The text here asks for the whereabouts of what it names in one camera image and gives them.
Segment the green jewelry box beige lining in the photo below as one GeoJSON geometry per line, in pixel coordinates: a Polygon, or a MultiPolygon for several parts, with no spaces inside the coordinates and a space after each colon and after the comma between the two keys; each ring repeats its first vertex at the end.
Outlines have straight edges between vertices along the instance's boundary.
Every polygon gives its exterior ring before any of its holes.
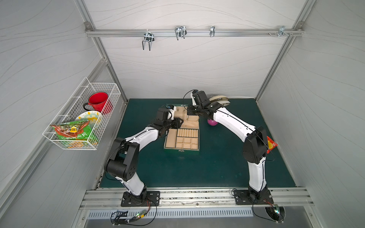
{"type": "Polygon", "coordinates": [[[183,104],[174,104],[174,118],[180,118],[183,123],[179,129],[170,129],[165,139],[164,149],[182,153],[188,151],[198,154],[200,149],[199,116],[188,114],[183,104]]]}

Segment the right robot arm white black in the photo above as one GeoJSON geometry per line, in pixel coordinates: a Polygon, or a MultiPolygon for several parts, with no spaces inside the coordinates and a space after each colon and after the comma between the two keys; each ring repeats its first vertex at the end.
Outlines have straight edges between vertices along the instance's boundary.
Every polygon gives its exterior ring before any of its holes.
{"type": "Polygon", "coordinates": [[[242,153],[249,169],[247,198],[252,204],[263,202],[273,205],[265,172],[267,150],[269,150],[266,130],[239,119],[219,101],[211,101],[204,91],[194,89],[189,93],[192,99],[192,105],[188,106],[190,114],[222,124],[243,142],[242,153]]]}

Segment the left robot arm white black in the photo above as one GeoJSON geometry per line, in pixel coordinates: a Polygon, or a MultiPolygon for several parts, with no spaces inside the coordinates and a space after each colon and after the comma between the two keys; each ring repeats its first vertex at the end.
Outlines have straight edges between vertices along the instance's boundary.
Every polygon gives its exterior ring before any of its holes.
{"type": "Polygon", "coordinates": [[[156,118],[142,131],[127,138],[116,138],[113,150],[105,163],[104,171],[126,188],[123,193],[122,207],[142,207],[152,202],[159,204],[160,192],[148,192],[146,185],[140,180],[137,171],[140,151],[148,144],[167,136],[170,129],[179,129],[183,119],[175,117],[177,107],[169,104],[157,111],[156,118]]]}

